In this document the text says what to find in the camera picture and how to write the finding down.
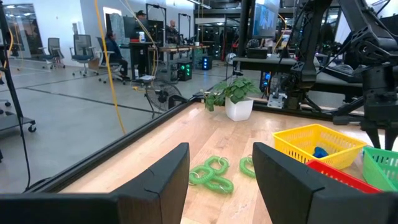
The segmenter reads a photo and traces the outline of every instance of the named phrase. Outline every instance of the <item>blue toy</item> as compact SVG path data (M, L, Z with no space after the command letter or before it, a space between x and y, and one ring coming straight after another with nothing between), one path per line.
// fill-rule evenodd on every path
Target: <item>blue toy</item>
M314 152L313 156L315 156L316 158L320 159L320 158L323 158L325 156L329 156L329 154L324 149L322 149L321 147L315 147L315 152Z

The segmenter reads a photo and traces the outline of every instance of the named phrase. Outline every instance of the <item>red basket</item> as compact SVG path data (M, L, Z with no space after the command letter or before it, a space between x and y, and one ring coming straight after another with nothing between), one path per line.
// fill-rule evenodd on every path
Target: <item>red basket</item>
M381 190L373 187L372 185L369 185L362 180L358 180L355 177L352 177L348 174L345 174L344 172L337 170L331 166L328 166L322 162L319 162L317 160L311 160L310 162L306 163L309 167L312 169L320 172L321 174L324 174L332 179L338 180L343 184L349 185L350 187L353 187L355 189L358 189L364 193L378 193L381 192Z

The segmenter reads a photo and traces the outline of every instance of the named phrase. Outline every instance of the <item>yellow basket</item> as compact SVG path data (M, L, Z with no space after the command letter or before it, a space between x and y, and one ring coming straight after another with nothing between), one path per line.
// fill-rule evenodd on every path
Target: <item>yellow basket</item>
M349 167L365 142L326 128L319 124L274 133L275 148L291 158L306 163L319 160L336 169ZM316 147L326 150L329 156L318 159L313 156Z

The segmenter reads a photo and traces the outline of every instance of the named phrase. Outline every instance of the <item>green basket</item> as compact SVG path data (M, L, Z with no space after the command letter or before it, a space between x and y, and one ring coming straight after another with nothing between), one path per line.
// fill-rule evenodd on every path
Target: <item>green basket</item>
M364 147L363 177L384 191L398 189L398 152Z

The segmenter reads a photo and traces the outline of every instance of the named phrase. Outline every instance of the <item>green chain link toy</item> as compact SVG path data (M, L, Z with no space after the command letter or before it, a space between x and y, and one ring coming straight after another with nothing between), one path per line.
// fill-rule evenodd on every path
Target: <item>green chain link toy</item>
M243 174L248 175L249 177L256 178L256 174L247 168L247 165L253 166L253 159L248 155L245 158L242 158L239 163L239 168Z
M214 162L218 162L221 166L220 169L215 169L211 165ZM189 184L197 185L203 184L206 188L221 193L230 194L234 190L234 184L219 175L226 173L229 167L229 161L225 157L211 156L205 161L204 166L197 166L191 170L189 173Z

